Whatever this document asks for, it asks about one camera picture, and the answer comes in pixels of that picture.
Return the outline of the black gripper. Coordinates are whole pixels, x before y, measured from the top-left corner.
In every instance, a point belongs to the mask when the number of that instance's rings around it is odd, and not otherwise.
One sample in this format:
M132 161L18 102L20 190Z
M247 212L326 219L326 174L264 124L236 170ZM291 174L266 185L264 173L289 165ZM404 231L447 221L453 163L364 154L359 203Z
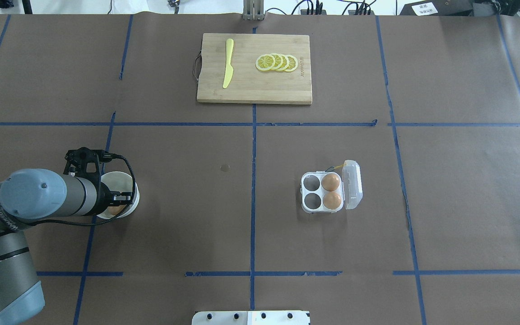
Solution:
M133 192L111 192L101 182L101 166L112 161L114 154L101 149L81 147L65 155L64 174L76 177L84 187L84 201L77 215L97 215L113 202L133 202Z

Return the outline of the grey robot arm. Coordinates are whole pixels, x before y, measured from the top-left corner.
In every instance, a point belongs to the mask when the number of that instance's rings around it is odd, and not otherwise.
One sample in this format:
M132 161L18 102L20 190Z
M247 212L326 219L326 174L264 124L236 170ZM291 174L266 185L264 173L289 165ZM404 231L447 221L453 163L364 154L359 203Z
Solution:
M45 307L25 230L47 223L107 224L139 201L126 157L81 147L69 150L65 160L62 174L19 169L0 182L0 325L19 325Z

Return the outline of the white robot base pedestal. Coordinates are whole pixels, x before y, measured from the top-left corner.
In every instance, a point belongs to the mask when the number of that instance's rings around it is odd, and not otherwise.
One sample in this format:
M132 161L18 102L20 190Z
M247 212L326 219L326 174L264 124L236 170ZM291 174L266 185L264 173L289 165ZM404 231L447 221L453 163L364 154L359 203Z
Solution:
M310 325L308 311L201 311L194 314L192 325Z

